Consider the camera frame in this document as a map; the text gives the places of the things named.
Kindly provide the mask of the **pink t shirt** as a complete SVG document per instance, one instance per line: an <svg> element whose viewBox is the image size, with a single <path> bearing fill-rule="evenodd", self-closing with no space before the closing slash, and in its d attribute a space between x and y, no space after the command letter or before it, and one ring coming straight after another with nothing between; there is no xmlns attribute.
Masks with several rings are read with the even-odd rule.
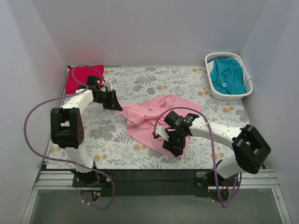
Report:
<svg viewBox="0 0 299 224"><path fill-rule="evenodd" d="M163 138L154 139L153 131L157 118L167 109L173 107L188 107L201 111L202 105L176 95L157 96L142 105L135 103L122 106L119 112L127 120L127 131L129 135L142 145L154 151L173 156L173 154L163 148Z"/></svg>

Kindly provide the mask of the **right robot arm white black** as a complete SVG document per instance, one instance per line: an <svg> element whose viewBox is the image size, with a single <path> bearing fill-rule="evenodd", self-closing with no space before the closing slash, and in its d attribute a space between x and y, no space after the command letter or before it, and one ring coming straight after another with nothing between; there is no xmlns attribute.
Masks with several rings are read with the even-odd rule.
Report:
<svg viewBox="0 0 299 224"><path fill-rule="evenodd" d="M241 128L224 126L209 123L197 114L189 113L183 117L174 111L167 114L164 122L167 127L155 127L153 135L162 137L163 148L176 157L182 155L189 136L209 139L233 150L233 156L217 162L211 171L212 182L219 186L238 173L257 174L271 153L262 135L249 124Z"/></svg>

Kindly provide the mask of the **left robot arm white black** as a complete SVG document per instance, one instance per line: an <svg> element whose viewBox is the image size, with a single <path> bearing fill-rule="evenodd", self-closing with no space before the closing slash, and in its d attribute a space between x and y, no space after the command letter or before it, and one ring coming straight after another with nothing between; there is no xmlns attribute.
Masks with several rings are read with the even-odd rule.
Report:
<svg viewBox="0 0 299 224"><path fill-rule="evenodd" d="M85 137L81 113L91 102L102 104L106 110L122 111L116 91L113 89L115 83L116 80L112 78L100 85L99 77L88 76L86 84L76 89L76 96L62 107L53 108L50 112L52 142L62 148L71 161L75 162L76 168L73 173L90 187L97 186L100 176L90 170L97 168L95 162L80 146Z"/></svg>

